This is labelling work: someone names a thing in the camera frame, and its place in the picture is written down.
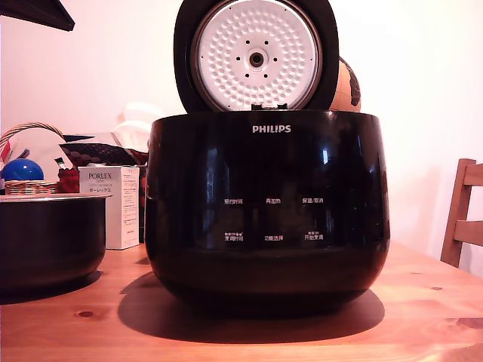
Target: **blue ball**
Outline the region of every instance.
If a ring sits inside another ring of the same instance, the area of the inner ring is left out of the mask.
[[[5,181],[38,181],[44,179],[44,172],[34,161],[18,159],[3,167],[0,178]]]

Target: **cooking pot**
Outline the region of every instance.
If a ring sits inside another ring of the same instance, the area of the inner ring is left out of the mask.
[[[94,272],[106,252],[106,196],[0,196],[0,294]]]
[[[317,110],[191,113],[149,142],[146,249],[191,305],[306,314],[363,294],[389,249],[378,118]]]

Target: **basket handle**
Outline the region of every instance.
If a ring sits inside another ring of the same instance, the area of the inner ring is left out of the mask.
[[[43,128],[45,130],[51,130],[52,132],[61,136],[62,139],[64,140],[62,131],[59,130],[58,128],[54,127],[54,126],[50,126],[49,124],[40,123],[40,122],[19,124],[18,126],[15,126],[12,129],[5,132],[4,135],[2,136],[2,138],[0,138],[0,151],[5,147],[5,145],[7,144],[8,140],[11,137],[13,137],[14,135],[16,135],[17,133],[19,133],[23,130],[28,130],[30,128]]]

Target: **wooden table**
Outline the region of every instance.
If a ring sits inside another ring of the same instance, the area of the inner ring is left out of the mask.
[[[193,314],[144,246],[108,251],[100,278],[2,306],[2,362],[483,361],[483,280],[392,243],[376,284],[338,314],[237,321]]]

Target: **porlex box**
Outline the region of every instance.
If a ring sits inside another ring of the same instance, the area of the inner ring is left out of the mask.
[[[79,167],[82,194],[111,195],[106,201],[106,249],[139,244],[139,168]]]

